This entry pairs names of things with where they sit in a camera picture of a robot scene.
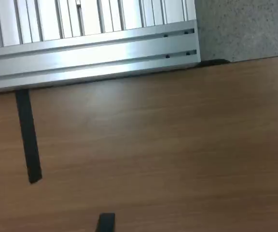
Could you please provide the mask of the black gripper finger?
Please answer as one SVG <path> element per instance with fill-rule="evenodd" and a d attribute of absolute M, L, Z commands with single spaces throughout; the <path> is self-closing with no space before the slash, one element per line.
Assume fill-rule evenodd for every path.
<path fill-rule="evenodd" d="M 115 213 L 101 213 L 95 232 L 115 232 Z"/>

